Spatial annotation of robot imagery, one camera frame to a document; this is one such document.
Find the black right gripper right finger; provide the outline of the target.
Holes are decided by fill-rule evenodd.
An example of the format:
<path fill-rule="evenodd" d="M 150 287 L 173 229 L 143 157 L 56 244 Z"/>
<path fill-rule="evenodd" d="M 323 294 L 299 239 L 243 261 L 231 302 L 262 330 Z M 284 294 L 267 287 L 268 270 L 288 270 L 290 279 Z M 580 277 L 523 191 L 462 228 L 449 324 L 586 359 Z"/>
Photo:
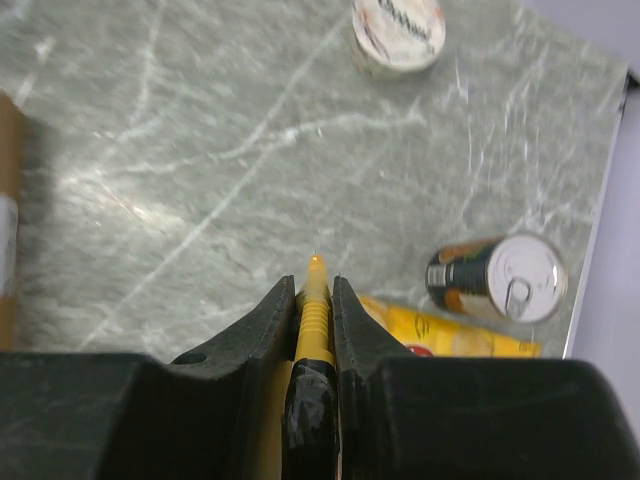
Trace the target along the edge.
<path fill-rule="evenodd" d="M 614 390 L 576 360 L 420 357 L 344 277 L 333 328 L 346 479 L 635 479 Z"/>

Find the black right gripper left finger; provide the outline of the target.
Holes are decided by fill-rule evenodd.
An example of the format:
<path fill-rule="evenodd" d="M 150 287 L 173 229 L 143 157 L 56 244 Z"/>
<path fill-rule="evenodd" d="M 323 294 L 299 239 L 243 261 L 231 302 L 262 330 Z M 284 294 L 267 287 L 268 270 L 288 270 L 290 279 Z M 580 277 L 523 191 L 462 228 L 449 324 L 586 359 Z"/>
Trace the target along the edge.
<path fill-rule="evenodd" d="M 277 479 L 295 286 L 171 363 L 5 353 L 5 479 Z"/>

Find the yellow utility knife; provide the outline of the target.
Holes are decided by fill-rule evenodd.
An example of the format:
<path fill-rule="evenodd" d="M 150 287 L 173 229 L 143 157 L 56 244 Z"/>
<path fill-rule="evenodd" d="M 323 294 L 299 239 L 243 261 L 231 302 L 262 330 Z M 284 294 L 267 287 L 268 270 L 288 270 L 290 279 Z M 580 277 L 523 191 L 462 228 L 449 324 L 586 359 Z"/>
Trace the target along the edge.
<path fill-rule="evenodd" d="M 339 454 L 337 376 L 328 273 L 311 256 L 296 295 L 299 329 L 282 417 L 283 479 L 334 479 Z"/>

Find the brown cardboard express box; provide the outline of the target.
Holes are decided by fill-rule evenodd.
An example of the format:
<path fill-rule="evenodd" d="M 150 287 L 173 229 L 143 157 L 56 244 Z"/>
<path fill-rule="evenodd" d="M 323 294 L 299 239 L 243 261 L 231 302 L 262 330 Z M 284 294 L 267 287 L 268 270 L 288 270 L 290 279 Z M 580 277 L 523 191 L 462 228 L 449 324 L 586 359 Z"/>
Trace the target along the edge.
<path fill-rule="evenodd" d="M 1 350 L 9 351 L 15 323 L 15 269 L 24 116 L 11 98 L 1 93 Z"/>

